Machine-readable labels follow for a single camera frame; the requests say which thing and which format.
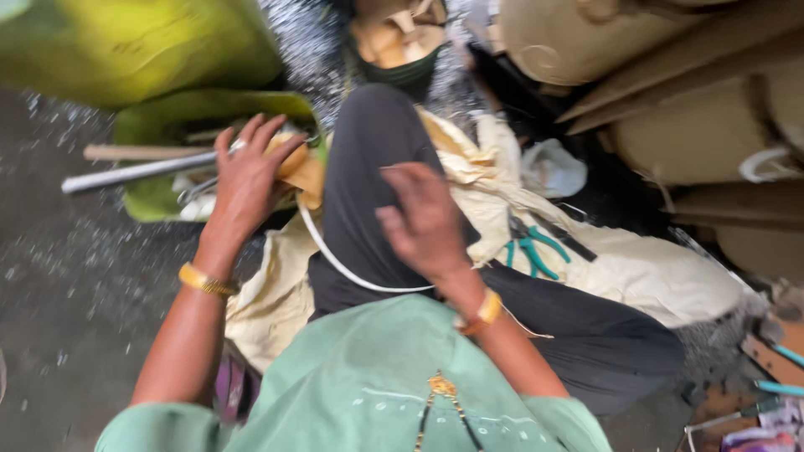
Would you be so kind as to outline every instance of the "plastic bag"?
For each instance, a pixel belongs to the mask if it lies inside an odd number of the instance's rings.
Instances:
[[[117,114],[113,141],[116,145],[180,146],[180,130],[193,121],[215,118],[268,116],[283,113],[298,124],[314,123],[321,130],[318,117],[307,100],[295,92],[235,91],[200,89],[128,107]],[[311,151],[326,162],[326,140],[318,139]],[[123,204],[128,214],[139,221],[181,220],[182,208],[173,191],[174,176],[167,175],[127,183]]]
[[[545,198],[562,198],[586,185],[588,169],[560,141],[550,138],[525,151],[520,172],[526,189]]]
[[[97,107],[282,70],[254,0],[3,0],[0,81]]]

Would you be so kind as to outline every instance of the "knee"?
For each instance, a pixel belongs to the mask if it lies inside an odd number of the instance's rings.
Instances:
[[[653,357],[646,360],[647,374],[667,381],[684,367],[683,343],[673,331],[658,322],[642,337],[642,349],[645,356]]]
[[[410,108],[412,102],[399,89],[387,84],[367,84],[357,88],[343,104],[345,110],[356,110],[363,113],[388,111],[394,105]]]

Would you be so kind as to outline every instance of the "white wire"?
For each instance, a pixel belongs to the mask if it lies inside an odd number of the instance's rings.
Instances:
[[[330,249],[324,243],[324,239],[321,237],[321,234],[318,233],[318,228],[315,227],[315,223],[313,223],[313,218],[310,217],[310,211],[304,206],[301,200],[297,197],[296,199],[297,204],[299,206],[299,212],[301,212],[301,218],[304,220],[304,224],[307,227],[307,230],[310,231],[310,235],[313,237],[313,241],[316,245],[321,249],[321,254],[326,257],[326,259],[338,270],[343,276],[347,277],[349,281],[354,282],[358,286],[365,287],[366,289],[376,290],[377,292],[391,292],[395,294],[406,294],[408,292],[421,292],[422,290],[432,289],[435,286],[423,286],[423,287],[411,287],[410,289],[402,289],[402,288],[395,288],[395,287],[382,287],[376,284],[372,284],[369,281],[362,279],[361,277],[357,276],[356,274],[352,273],[344,264],[341,264],[341,261],[338,260],[337,257],[330,251]]]

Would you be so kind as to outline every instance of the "hand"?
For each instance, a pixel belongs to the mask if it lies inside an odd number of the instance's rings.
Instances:
[[[305,141],[304,136],[295,135],[264,155],[286,119],[285,115],[279,115],[264,123],[262,113],[253,117],[239,136],[246,146],[233,155],[229,154],[233,129],[230,127],[218,135],[215,140],[218,195],[205,230],[242,242],[268,219],[279,199],[275,195],[281,192],[275,183],[279,167]]]
[[[469,270],[458,208],[446,181],[419,162],[397,163],[380,171],[402,205],[402,212],[393,206],[376,211],[399,259],[436,286]]]

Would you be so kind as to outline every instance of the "wrist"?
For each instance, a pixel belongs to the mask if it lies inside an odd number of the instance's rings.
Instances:
[[[465,318],[477,314],[486,299],[486,284],[480,273],[467,263],[465,267],[446,273],[435,286]]]
[[[211,277],[228,281],[244,242],[224,229],[208,225],[201,232],[193,266]]]

